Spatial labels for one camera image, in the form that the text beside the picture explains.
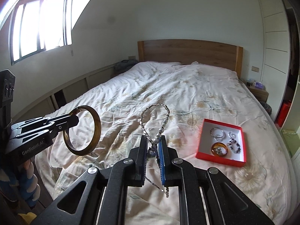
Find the amber resin bangle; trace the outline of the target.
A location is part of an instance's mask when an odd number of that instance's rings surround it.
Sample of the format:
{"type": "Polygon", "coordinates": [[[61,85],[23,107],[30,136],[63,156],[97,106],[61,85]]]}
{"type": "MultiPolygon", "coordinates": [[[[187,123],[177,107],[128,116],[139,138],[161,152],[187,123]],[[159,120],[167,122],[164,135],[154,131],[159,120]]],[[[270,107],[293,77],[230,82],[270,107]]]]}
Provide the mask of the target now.
{"type": "Polygon", "coordinates": [[[227,156],[228,152],[228,147],[221,142],[216,142],[211,147],[211,153],[214,156],[225,157],[227,156]]]}

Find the large thin silver hoop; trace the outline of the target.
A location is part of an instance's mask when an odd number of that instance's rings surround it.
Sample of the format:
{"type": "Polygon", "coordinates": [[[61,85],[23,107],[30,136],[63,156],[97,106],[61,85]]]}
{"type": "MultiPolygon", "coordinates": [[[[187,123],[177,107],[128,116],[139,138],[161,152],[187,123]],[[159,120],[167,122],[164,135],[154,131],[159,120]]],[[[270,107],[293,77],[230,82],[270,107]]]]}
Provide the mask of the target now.
{"type": "Polygon", "coordinates": [[[210,130],[210,135],[212,137],[214,137],[215,139],[224,139],[225,138],[225,132],[219,128],[219,127],[213,127],[211,130],[210,130]]]}

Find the dark brown bangle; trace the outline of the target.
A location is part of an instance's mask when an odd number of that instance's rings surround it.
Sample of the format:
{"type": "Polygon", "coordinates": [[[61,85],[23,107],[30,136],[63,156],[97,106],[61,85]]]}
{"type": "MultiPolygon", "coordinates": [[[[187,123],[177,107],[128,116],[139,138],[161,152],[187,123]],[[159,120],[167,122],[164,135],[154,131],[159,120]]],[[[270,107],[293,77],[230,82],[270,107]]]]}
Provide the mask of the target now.
{"type": "Polygon", "coordinates": [[[69,129],[63,131],[64,142],[74,155],[84,156],[90,154],[98,145],[101,137],[101,120],[97,111],[91,106],[78,106],[68,116],[83,120],[75,127],[76,137],[70,137],[69,129]]]}

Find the silver wrist watch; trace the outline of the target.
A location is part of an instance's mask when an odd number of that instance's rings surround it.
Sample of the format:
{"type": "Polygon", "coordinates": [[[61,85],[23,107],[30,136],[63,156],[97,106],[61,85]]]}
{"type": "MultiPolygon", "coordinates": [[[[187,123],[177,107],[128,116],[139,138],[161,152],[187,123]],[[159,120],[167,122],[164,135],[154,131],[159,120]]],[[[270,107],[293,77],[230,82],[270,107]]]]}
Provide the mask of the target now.
{"type": "Polygon", "coordinates": [[[218,147],[214,149],[214,155],[216,156],[226,156],[228,154],[228,149],[224,149],[223,147],[218,147]]]}

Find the red jewelry box tray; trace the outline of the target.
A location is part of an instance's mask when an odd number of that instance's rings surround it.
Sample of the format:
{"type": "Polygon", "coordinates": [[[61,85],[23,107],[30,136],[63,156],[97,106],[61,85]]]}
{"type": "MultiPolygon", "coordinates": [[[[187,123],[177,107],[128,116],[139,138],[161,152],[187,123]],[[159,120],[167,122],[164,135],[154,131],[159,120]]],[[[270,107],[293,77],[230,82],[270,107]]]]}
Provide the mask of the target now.
{"type": "Polygon", "coordinates": [[[247,162],[243,129],[237,125],[204,119],[196,158],[232,167],[247,162]]]}

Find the floral white bed duvet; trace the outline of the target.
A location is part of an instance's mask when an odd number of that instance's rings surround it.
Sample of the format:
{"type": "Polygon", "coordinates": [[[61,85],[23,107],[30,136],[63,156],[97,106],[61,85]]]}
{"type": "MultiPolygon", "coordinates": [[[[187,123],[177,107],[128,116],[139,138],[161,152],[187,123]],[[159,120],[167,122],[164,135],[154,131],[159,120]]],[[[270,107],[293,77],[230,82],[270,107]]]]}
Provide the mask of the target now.
{"type": "Polygon", "coordinates": [[[197,62],[142,62],[61,107],[51,117],[75,107],[94,108],[101,137],[94,151],[73,155],[60,133],[39,153],[37,170],[55,199],[90,166],[113,166],[137,147],[144,132],[154,138],[165,118],[167,145],[193,166],[207,169],[210,161],[196,158],[204,119],[243,129],[244,167],[217,165],[275,224],[283,224],[297,204],[297,187],[284,142],[269,115],[239,81],[235,72],[197,62]]]}

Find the dark bag beside bed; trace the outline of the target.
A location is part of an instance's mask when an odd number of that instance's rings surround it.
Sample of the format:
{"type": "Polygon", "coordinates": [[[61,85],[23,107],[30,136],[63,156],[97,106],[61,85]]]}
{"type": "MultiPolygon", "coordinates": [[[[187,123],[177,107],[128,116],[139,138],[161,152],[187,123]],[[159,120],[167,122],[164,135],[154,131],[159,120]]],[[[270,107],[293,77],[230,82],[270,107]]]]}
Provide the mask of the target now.
{"type": "Polygon", "coordinates": [[[133,66],[135,66],[138,63],[139,63],[139,61],[136,60],[136,59],[122,60],[122,61],[117,62],[115,64],[114,72],[116,74],[124,73],[124,72],[128,71],[129,69],[131,69],[133,66]]]}

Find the wooden headboard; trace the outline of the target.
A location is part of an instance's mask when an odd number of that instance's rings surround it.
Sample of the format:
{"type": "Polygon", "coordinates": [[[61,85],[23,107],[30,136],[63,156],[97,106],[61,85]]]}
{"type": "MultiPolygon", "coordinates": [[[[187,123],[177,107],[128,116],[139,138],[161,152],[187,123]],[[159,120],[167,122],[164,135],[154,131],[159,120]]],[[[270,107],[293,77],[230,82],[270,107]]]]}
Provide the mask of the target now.
{"type": "Polygon", "coordinates": [[[241,77],[243,47],[204,40],[161,39],[137,42],[140,62],[199,62],[236,72],[241,77]]]}

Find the window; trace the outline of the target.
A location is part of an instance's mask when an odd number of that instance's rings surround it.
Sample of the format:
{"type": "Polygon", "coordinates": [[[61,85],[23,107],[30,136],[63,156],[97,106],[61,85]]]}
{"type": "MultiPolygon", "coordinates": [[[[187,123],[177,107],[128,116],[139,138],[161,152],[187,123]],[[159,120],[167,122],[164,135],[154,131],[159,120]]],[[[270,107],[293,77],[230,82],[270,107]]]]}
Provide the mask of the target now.
{"type": "Polygon", "coordinates": [[[21,0],[13,9],[9,50],[14,65],[38,53],[72,44],[72,0],[21,0]]]}

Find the wooden nightstand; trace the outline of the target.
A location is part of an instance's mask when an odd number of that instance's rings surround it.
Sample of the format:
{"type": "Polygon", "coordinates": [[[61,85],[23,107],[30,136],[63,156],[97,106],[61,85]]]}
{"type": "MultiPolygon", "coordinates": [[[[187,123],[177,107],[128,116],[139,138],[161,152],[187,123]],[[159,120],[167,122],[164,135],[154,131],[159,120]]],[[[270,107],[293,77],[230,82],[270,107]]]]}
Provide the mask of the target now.
{"type": "Polygon", "coordinates": [[[256,83],[255,80],[244,80],[244,84],[255,98],[260,102],[266,103],[269,93],[264,89],[264,86],[260,82],[258,83],[258,86],[256,86],[256,83]]]}

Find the purple tissue box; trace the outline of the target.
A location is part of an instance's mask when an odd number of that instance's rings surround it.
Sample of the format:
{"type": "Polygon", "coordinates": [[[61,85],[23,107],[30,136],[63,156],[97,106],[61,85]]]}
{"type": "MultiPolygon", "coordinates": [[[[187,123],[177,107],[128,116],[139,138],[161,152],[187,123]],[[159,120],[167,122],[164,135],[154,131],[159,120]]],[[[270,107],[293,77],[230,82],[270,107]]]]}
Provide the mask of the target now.
{"type": "Polygon", "coordinates": [[[253,83],[253,86],[254,86],[255,88],[264,89],[264,85],[263,85],[261,82],[255,81],[255,82],[253,83]]]}

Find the white wardrobe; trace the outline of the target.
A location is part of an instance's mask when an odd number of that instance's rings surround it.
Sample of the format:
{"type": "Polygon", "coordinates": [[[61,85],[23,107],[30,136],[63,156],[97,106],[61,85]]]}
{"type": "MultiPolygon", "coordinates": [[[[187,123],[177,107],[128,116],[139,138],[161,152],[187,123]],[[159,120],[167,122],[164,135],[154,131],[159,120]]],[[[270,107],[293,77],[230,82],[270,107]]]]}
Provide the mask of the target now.
{"type": "Polygon", "coordinates": [[[299,26],[295,10],[288,0],[258,0],[263,24],[263,66],[261,82],[269,93],[267,104],[275,122],[284,100],[291,107],[281,129],[292,130],[290,117],[296,116],[299,88],[299,26]]]}

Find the low wall shelf unit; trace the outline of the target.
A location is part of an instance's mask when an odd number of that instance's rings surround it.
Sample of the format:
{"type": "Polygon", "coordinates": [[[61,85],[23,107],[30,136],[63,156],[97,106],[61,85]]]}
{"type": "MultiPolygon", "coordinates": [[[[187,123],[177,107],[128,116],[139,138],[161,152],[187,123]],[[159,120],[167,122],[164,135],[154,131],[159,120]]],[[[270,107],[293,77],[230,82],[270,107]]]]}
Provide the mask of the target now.
{"type": "Polygon", "coordinates": [[[110,80],[113,72],[114,64],[111,64],[70,80],[26,106],[12,118],[12,122],[17,123],[52,113],[62,107],[58,103],[57,96],[61,96],[65,103],[69,103],[90,89],[110,80]]]}

